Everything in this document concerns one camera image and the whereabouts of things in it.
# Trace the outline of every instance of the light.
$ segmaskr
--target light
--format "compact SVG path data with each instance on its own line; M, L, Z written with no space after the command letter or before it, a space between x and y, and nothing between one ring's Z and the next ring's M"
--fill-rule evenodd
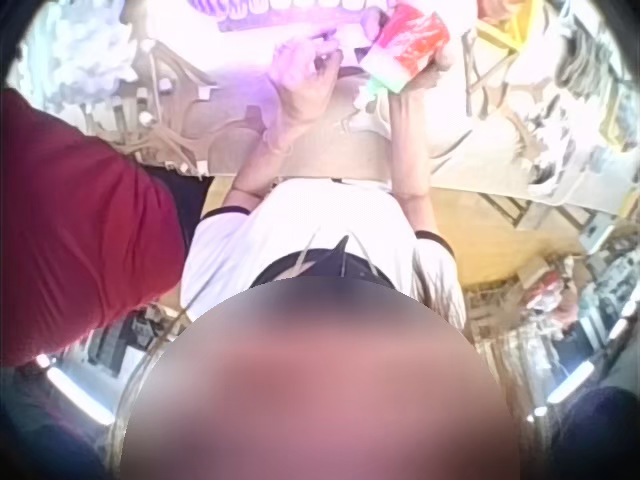
M36 363L40 368L49 368L51 366L51 360L46 355L40 354L36 357Z
M47 371L47 378L60 390L69 400L75 403L82 411L93 418L101 425L111 425L115 417L113 413L96 402L87 392L82 390L65 375L59 368L50 368Z
M583 362L575 371L567 377L567 379L556 388L547 401L552 404L557 404L565 400L571 395L580 385L582 385L589 375L591 375L596 367L593 363L586 361Z
M616 324L613 326L613 328L611 329L611 332L609 332L609 341L611 342L612 340L615 340L616 338L618 338L620 334L627 329L628 326L629 326L629 322L624 318L621 318L620 320L618 320Z
M547 407L538 407L533 411L533 414L536 417L544 417L548 411L549 409Z
M636 311L636 300L629 300L627 303L625 303L624 307L622 308L622 313L620 314L620 316L627 318L633 315L635 311Z

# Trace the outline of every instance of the bracelet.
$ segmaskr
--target bracelet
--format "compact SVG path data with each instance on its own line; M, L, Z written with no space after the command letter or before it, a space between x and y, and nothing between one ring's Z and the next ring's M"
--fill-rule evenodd
M270 130L267 128L263 133L262 133L262 143L264 143L264 145L267 147L267 149L269 149L269 151L275 155L282 155L285 157L290 156L293 153L293 145L289 145L289 148L287 148L286 150L282 150L281 148L278 147L274 147L273 144L271 143L271 141L269 140L269 132Z

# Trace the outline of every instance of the white t-shirt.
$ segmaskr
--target white t-shirt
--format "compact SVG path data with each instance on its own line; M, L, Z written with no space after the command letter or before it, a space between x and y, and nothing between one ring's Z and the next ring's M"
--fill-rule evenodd
M195 320L249 289L279 259L333 249L345 235L347 253L368 259L396 290L416 300L422 295L414 267L421 268L430 298L449 307L449 323L464 327L464 301L447 243L414 232L397 201L380 188L323 179L287 180L252 213L223 207L207 214L187 257L181 304Z

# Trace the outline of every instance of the left hand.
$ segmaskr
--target left hand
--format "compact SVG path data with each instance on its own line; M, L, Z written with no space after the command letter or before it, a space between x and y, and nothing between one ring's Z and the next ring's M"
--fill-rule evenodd
M380 35L382 27L388 20L389 16L381 9L377 7L367 8L360 19L360 24L367 40L371 43L375 42L378 35ZM442 72L449 70L456 61L455 49L452 48L451 42L449 42L436 52L433 62L411 80L400 95L435 87L438 84L438 80L440 80Z
M329 105L343 54L330 34L287 42L275 53L269 79L280 98L280 121L307 127Z

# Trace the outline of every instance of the ceiling light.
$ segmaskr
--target ceiling light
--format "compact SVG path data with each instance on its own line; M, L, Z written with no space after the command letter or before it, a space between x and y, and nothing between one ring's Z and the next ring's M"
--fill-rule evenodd
M111 411L100 405L87 392L74 383L62 370L53 367L47 370L47 378L69 400L101 425L111 425L115 417Z
M594 372L596 367L593 363L586 361L583 362L575 371L567 377L567 379L556 388L547 401L552 404L557 404L565 400L571 395L580 385L582 385L587 378Z
M627 329L628 326L629 326L629 322L624 318L621 318L620 320L618 320L616 324L613 326L613 328L611 329L611 332L609 332L609 341L612 341L618 338L620 334Z
M548 411L549 409L547 407L538 407L533 411L533 414L536 417L544 417Z
M36 363L40 368L49 368L51 366L51 360L46 355L38 355L36 357Z

